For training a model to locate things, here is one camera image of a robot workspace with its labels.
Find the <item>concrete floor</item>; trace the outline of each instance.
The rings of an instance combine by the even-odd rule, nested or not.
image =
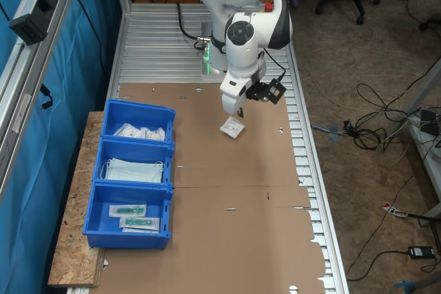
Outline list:
[[[337,124],[342,129],[344,120],[355,122],[366,114],[328,101],[311,76],[322,92],[341,105],[375,109],[359,97],[357,84],[369,84],[389,102],[441,55],[440,36],[430,30],[420,32],[418,23],[406,14],[403,2],[381,0],[375,6],[372,0],[362,1],[366,12],[363,26],[356,25],[358,12],[352,0],[334,0],[323,7],[322,15],[314,14],[318,0],[300,0],[300,7],[293,12],[297,61],[310,72],[299,66],[311,124]],[[432,14],[441,17],[441,0],[409,0],[409,9],[422,21]],[[394,105],[405,105],[416,90],[418,84]],[[363,91],[374,100],[372,93]],[[438,86],[424,104],[440,106],[440,92]],[[381,115],[365,127],[388,128],[390,123]],[[364,151],[354,145],[352,138],[338,137],[334,141],[322,132],[314,132],[314,140],[345,270],[380,224],[383,204],[393,202],[397,190],[412,174],[415,176],[400,192],[395,207],[423,214],[438,203],[414,145],[400,162],[381,167],[393,164],[407,148],[410,140],[405,133],[395,140],[402,144],[391,144],[386,152]],[[430,229],[420,228],[416,220],[388,215],[348,278],[363,275],[379,252],[406,251],[411,245],[435,246]],[[386,254],[377,260],[367,278],[349,283],[349,290],[357,294],[402,293],[392,289],[392,284],[426,277],[420,268],[430,263]],[[441,293],[441,283],[418,293]]]

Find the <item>blue plastic bin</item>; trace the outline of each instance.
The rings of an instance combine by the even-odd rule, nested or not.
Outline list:
[[[141,142],[139,139],[119,139],[101,137],[98,151],[96,153],[93,180],[104,180],[114,182],[115,180],[103,179],[105,177],[106,162],[113,158],[127,162],[156,163],[161,161],[164,164],[161,183],[156,182],[130,182],[132,184],[151,184],[172,187],[172,156],[174,147],[168,144],[157,144]]]
[[[128,182],[92,183],[83,234],[91,247],[164,249],[171,237],[170,205],[173,189]],[[146,217],[161,219],[159,233],[123,232],[119,217],[109,217],[111,204],[146,204]]]
[[[101,130],[102,137],[110,137],[118,131],[124,123],[129,123],[135,128],[140,129],[146,127],[150,130],[157,130],[162,127],[165,131],[165,140],[150,140],[142,138],[126,138],[130,140],[144,140],[156,143],[174,144],[172,139],[172,130],[174,116],[176,112],[173,109],[146,105],[144,103],[129,103],[127,101],[120,101],[108,99],[105,105],[103,128]]]

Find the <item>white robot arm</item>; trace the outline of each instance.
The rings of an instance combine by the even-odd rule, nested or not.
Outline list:
[[[202,1],[213,22],[209,64],[227,70],[220,86],[224,110],[237,112],[246,98],[277,103],[286,89],[276,79],[269,85],[261,83],[266,65],[258,48],[281,49],[289,43],[292,23],[288,0],[274,0],[272,12],[246,11],[262,0]]]

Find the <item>brown cardboard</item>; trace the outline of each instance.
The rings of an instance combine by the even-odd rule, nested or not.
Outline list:
[[[323,294],[325,261],[298,186],[285,99],[247,101],[233,139],[217,84],[122,84],[124,100],[176,110],[172,238],[164,251],[106,250],[91,294]]]
[[[119,96],[176,110],[174,162],[183,167],[174,170],[175,187],[298,186],[285,98],[277,105],[246,101],[245,117],[235,115],[245,128],[233,139],[219,129],[229,117],[219,84],[127,83]]]
[[[310,241],[308,212],[278,207],[290,205],[288,190],[175,189],[167,248],[106,250],[109,266],[91,294],[268,294],[289,293],[291,285],[300,294],[324,293],[325,262]]]

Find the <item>surgical mask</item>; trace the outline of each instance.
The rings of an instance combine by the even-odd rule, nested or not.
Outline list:
[[[106,167],[104,179],[161,182],[164,164],[161,161],[156,163],[135,163],[113,158],[102,166],[100,178],[103,178],[104,167]]]

